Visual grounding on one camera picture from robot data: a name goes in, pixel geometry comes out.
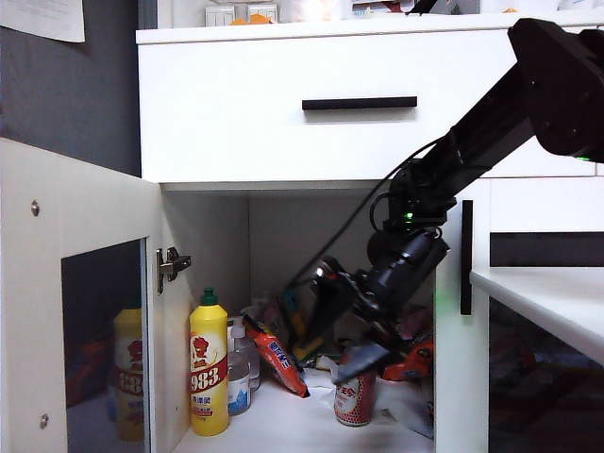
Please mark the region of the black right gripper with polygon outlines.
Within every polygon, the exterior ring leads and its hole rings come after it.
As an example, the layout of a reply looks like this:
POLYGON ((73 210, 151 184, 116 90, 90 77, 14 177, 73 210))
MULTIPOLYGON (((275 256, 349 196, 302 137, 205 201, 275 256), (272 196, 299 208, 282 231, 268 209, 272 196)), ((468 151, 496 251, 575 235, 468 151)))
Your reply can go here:
POLYGON ((332 382, 343 384, 374 370, 391 352, 405 352, 406 341, 398 328, 411 298, 411 277, 407 271, 358 271, 347 278, 350 311, 367 327, 374 343, 350 345, 343 353, 332 382))

